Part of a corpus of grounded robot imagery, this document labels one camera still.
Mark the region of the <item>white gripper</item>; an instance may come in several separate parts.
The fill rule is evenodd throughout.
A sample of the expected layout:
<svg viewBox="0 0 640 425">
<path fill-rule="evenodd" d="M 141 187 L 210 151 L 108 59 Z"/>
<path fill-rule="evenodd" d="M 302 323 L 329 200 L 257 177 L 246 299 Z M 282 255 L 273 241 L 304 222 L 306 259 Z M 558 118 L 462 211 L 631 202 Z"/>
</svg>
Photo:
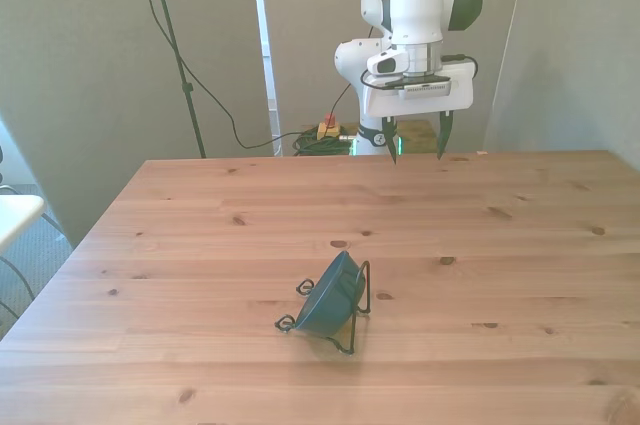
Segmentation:
<svg viewBox="0 0 640 425">
<path fill-rule="evenodd" d="M 397 163 L 394 117 L 440 112 L 437 158 L 446 152 L 453 112 L 468 109 L 474 99 L 475 63 L 470 59 L 445 63 L 435 75 L 422 77 L 362 74 L 362 111 L 382 119 L 382 132 L 393 163 Z"/>
</svg>

